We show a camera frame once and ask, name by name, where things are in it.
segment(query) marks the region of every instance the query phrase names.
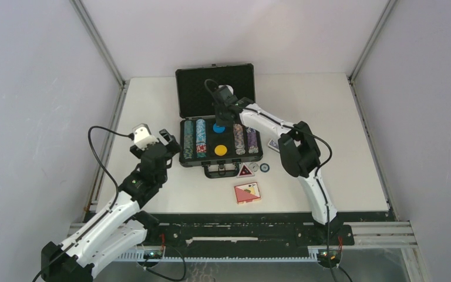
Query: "red triangle sign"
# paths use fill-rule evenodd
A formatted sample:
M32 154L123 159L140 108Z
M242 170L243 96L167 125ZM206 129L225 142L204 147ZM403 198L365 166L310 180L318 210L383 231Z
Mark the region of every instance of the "red triangle sign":
M255 175L255 173L253 173L251 171L251 169L245 163L243 163L237 178L250 177L250 176L254 176L254 175Z

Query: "purple poker chip stack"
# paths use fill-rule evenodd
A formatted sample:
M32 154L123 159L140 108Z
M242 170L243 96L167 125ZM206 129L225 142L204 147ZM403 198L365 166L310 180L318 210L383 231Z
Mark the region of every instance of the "purple poker chip stack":
M257 131L251 127L247 127L246 136L248 137L248 153L258 153Z
M243 127L241 125L235 124L233 127L234 132L234 147L236 149L237 155L244 155L246 150L244 148L244 134Z

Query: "open case lid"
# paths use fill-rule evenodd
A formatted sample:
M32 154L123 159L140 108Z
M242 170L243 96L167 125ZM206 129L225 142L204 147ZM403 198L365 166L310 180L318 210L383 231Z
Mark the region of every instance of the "open case lid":
M181 118L215 115L213 98L205 89L206 79L213 79L219 85L230 85L234 94L241 99L255 101L253 65L215 66L176 70L179 115Z

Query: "yellow poker chip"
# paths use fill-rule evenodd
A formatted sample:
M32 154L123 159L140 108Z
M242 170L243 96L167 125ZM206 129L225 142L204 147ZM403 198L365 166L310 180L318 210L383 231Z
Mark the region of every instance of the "yellow poker chip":
M227 147L224 145L218 145L215 147L215 155L217 156L224 156L227 153Z

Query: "metal frame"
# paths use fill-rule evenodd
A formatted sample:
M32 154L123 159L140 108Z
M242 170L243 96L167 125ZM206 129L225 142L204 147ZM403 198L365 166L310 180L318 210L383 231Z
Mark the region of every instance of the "metal frame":
M375 166L378 171L378 175L380 181L382 183L384 192L389 200L389 204L391 206L391 211L393 211L393 207L395 207L395 201L391 193L388 191L388 184L386 181L386 177L382 171L381 162L379 160L378 155L375 151L375 145L372 138L372 134L368 130L368 126L366 124L366 116L362 109L359 96L355 92L354 83L355 80L364 64L366 58L368 57L376 39L379 34L383 30L383 26L388 20L393 8L395 7L398 0L389 0L384 8L376 26L374 27L371 36L369 37L365 48L363 49L351 75L349 76L349 85L351 87L352 94L355 99L356 107L358 108L359 115L362 119L362 126L366 132L367 140L369 143L369 147L371 149L371 153L373 159L375 161ZM124 99L128 89L128 83L123 80L122 75L120 74L110 52L108 51L99 31L94 25L92 18L87 12L82 0L70 0L73 8L77 12L80 20L84 24L89 36L91 37L93 43L98 49L101 57L106 62L108 68L113 74L114 78L117 80L120 85L119 97L116 102L115 108L113 110L112 120L110 122L110 128L116 129L120 115L122 112L122 107L124 104ZM101 151L101 160L104 164L106 164L111 148L113 145L113 136L108 135L103 144L103 149ZM86 212L95 213L96 205L97 205L97 195L99 194L100 185L103 179L103 172L98 169L95 177L94 184L92 187L91 197L89 199L88 205L86 207ZM406 268L409 274L409 278L411 282L429 282L430 279L428 277L428 272L426 271L426 267L420 255L418 244L416 242L416 238L414 236L413 230L410 226L409 222L406 221L390 221L390 222L350 222L346 223L352 227L352 232L354 234L355 245L354 246L345 246L346 249L401 249L403 259L406 264ZM73 223L70 227L69 234L73 234L79 228L81 228L83 223ZM319 250L325 249L325 246L311 246L307 248L307 256L306 257L289 257L289 258L211 258L211 257L203 257L203 258L188 258L187 261L213 261L213 262L265 262L265 261L279 261L279 262L293 262L293 261L304 261L304 262L315 262L317 261L316 255ZM124 254L122 254L116 261L144 261L143 255L146 249L130 249ZM181 261L181 258L178 257L164 257L160 261Z
M383 12L381 13L381 16L379 17L378 22L376 23L376 26L372 30L371 36L367 40L364 50L362 51L359 59L357 60L357 63L355 64L352 74L350 74L350 77L349 77L350 83L353 83L355 81L355 78L358 76L359 72L361 71L362 65L364 64L367 56L369 55L369 51L374 46L376 39L378 38L379 34L381 33L383 26L385 25L386 21L388 20L388 17L390 16L390 14L397 2L398 2L398 0L388 0L388 3L386 3L385 9L383 9Z
M118 98L113 108L113 115L108 126L109 129L116 130L118 127L118 122L120 120L120 116L122 115L122 108L125 102L125 97L127 96L127 90L129 88L129 83L125 83L123 87L120 87ZM113 141L115 140L115 136L113 134L107 134L105 137L105 141L103 142L103 147L101 152L99 153L99 159L106 166L108 163L108 159L110 157L110 152L112 151ZM93 178L93 184L90 192L90 197L87 199L86 206L84 208L84 214L82 218L84 219L87 214L96 213L97 208L97 198L99 196L99 190L101 188L101 183L103 182L103 177L105 173L101 169L100 166L97 167L97 171Z
M112 72L113 77L115 77L120 86L123 86L125 84L123 77L115 64L113 57L108 51L108 48L106 47L106 44L103 41L103 38L101 38L101 35L99 34L99 31L96 28L96 25L92 21L92 18L90 17L89 13L87 12L87 9L82 3L82 0L70 0L70 3L72 4L75 12L77 12L79 19L84 24L84 27L86 28L90 38L92 39L94 45L96 46L97 51L103 58L107 67Z
M419 267L421 264L420 254L418 252L418 244L408 221L394 222L353 222L348 223L352 227L355 245L345 246L345 249L363 250L363 249L401 249L404 261L406 263L411 282L428 281L419 280L424 278L424 271ZM71 225L68 235L75 234L83 223L74 223ZM115 261L145 261L143 258L145 252L149 250L158 250L157 247L137 246L121 254ZM307 247L306 257L263 257L263 258L247 258L247 257L190 257L186 261L194 262L317 262L317 254L324 251L326 246L309 246ZM154 261L181 261L179 257L164 257Z

